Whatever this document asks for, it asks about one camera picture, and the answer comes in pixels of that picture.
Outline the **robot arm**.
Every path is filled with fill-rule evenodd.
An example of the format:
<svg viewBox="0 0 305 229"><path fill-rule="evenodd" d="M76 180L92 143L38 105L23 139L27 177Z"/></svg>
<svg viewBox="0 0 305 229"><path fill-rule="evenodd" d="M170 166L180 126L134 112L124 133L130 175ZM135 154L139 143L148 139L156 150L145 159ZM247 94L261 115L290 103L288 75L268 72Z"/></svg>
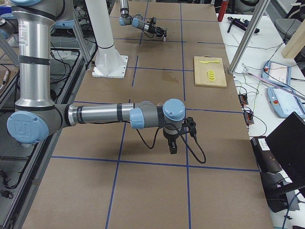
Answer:
<svg viewBox="0 0 305 229"><path fill-rule="evenodd" d="M157 19L155 17L149 18L148 21L144 20L144 17L141 14L130 15L129 14L129 3L127 0L120 0L120 18L119 23L121 26L131 25L137 29L140 29L145 35L147 33L151 34L150 38L154 36L162 38L163 41L166 41L167 37L167 28L156 26Z"/></svg>
<svg viewBox="0 0 305 229"><path fill-rule="evenodd" d="M50 96L50 44L52 28L74 26L70 0L14 0L11 8L19 26L20 98L7 120L9 134L18 142L35 144L76 124L128 122L134 129L163 130L171 154L183 134L185 106L169 99L161 106L151 102L75 106L55 104Z"/></svg>

